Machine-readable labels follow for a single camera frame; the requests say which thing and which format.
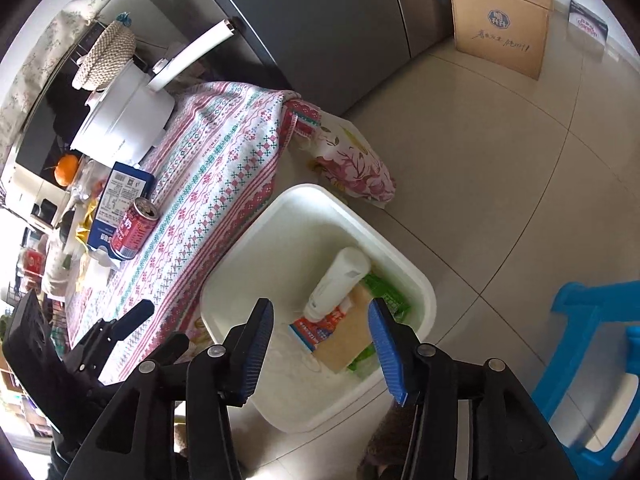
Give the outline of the blue plastic stool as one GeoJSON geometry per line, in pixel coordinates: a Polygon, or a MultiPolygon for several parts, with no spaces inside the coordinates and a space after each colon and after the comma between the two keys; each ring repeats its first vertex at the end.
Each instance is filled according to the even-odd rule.
{"type": "Polygon", "coordinates": [[[556,283],[530,306],[534,402],[582,478],[611,477],[639,437],[639,283],[556,283]]]}

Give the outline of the white plastic trash bin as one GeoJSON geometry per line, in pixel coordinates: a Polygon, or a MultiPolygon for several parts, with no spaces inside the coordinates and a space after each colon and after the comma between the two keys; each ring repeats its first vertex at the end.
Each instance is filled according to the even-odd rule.
{"type": "Polygon", "coordinates": [[[213,341],[271,301],[274,329],[252,396],[273,427],[311,431],[382,379],[371,337],[370,295],[385,297],[401,322],[425,338],[436,318],[426,276],[381,234],[324,188],[280,194],[233,244],[201,292],[213,341]]]}

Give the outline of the cream air fryer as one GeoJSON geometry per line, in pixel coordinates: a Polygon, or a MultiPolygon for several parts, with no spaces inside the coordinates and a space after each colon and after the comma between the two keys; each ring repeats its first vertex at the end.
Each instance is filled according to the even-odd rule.
{"type": "Polygon", "coordinates": [[[6,166],[1,179],[9,210],[33,226],[40,223],[46,229],[53,229],[58,225],[70,192],[17,164],[6,166]]]}

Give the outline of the yellow snack wrapper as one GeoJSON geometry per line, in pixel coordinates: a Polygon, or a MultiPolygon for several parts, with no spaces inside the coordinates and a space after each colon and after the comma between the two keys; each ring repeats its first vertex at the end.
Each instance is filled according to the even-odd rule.
{"type": "Polygon", "coordinates": [[[76,240],[85,247],[89,246],[89,234],[94,218],[96,218],[96,210],[98,209],[99,202],[99,197],[93,197],[85,204],[84,213],[82,214],[75,231],[76,240]]]}

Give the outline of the black microwave oven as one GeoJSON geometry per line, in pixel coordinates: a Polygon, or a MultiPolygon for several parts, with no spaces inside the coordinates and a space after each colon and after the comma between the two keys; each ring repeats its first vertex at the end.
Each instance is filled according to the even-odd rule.
{"type": "Polygon", "coordinates": [[[73,153],[80,158],[80,153],[70,144],[89,113],[86,102],[94,91],[75,90],[72,80],[80,59],[89,52],[107,26],[101,23],[91,26],[72,53],[58,64],[40,92],[35,108],[27,115],[16,163],[51,183],[56,184],[53,169],[64,154],[73,153]]]}

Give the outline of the patterned tablecloth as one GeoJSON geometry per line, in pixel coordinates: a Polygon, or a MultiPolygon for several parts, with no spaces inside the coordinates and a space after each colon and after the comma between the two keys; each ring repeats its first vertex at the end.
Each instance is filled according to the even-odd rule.
{"type": "Polygon", "coordinates": [[[100,373],[125,379],[169,335],[200,348],[207,337],[201,289],[224,253],[269,202],[281,156],[297,131],[311,133],[321,110],[288,90],[208,82],[180,94],[160,146],[145,163],[160,218],[134,258],[67,309],[70,342],[149,300],[154,312],[116,344],[100,373]]]}

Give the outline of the lower cardboard box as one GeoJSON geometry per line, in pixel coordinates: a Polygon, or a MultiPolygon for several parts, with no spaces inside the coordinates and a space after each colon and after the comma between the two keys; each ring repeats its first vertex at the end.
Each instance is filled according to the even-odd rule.
{"type": "Polygon", "coordinates": [[[451,9],[458,51],[539,78],[549,10],[525,0],[451,0],[451,9]]]}

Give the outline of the blue white carton box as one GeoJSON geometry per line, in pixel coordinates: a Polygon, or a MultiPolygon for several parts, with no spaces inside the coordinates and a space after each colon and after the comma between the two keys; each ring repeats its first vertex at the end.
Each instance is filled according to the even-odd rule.
{"type": "Polygon", "coordinates": [[[131,203],[138,197],[149,196],[154,180],[149,172],[122,162],[114,163],[89,232],[88,246],[92,250],[103,249],[110,258],[120,260],[111,250],[113,235],[131,203]]]}

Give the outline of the glass teapot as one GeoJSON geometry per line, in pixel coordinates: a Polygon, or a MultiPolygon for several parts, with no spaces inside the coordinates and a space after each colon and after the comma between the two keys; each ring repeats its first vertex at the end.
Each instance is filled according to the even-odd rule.
{"type": "Polygon", "coordinates": [[[73,208],[79,204],[88,204],[97,198],[104,187],[111,169],[100,162],[82,156],[73,182],[67,188],[70,192],[68,206],[73,208]]]}

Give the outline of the small dark white box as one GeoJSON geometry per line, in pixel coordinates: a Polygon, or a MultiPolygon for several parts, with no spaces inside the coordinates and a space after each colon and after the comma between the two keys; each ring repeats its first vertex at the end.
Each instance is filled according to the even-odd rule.
{"type": "Polygon", "coordinates": [[[608,23],[582,4],[570,0],[567,23],[570,33],[582,40],[588,51],[603,53],[608,43],[608,23]]]}

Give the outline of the orange snack packet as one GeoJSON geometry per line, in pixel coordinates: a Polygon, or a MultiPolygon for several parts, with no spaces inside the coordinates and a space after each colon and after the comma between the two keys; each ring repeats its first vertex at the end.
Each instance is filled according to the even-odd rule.
{"type": "Polygon", "coordinates": [[[371,300],[369,289],[357,284],[320,322],[298,318],[288,328],[303,347],[331,372],[356,370],[360,361],[374,353],[368,325],[371,300]]]}

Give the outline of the white electric pot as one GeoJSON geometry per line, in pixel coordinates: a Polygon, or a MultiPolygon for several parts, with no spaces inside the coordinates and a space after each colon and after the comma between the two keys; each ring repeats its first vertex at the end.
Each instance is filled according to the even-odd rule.
{"type": "Polygon", "coordinates": [[[89,113],[70,147],[107,167],[137,165],[163,139],[174,109],[165,87],[234,33],[232,21],[222,20],[170,60],[158,61],[149,74],[127,62],[106,89],[88,97],[89,113]]]}

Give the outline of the red milk drink can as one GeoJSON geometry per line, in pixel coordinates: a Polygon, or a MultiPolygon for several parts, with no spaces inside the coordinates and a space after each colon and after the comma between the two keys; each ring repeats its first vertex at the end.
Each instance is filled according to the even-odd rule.
{"type": "Polygon", "coordinates": [[[122,260],[133,259],[155,229],[160,214],[145,197],[137,197],[125,211],[111,239],[111,251],[122,260]]]}

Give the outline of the dark grey refrigerator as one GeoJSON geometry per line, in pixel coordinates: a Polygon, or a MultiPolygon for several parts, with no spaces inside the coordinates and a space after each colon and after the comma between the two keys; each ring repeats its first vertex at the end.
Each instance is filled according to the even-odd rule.
{"type": "Polygon", "coordinates": [[[334,114],[452,34],[451,0],[152,1],[188,37],[230,18],[224,78],[293,89],[334,114]]]}

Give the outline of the white plastic bottle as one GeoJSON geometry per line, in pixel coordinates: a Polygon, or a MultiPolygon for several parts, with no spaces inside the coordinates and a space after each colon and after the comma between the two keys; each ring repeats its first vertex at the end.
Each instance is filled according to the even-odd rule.
{"type": "Polygon", "coordinates": [[[310,322],[320,322],[343,301],[370,270],[371,260],[360,249],[356,247],[341,249],[310,294],[303,316],[310,322]]]}

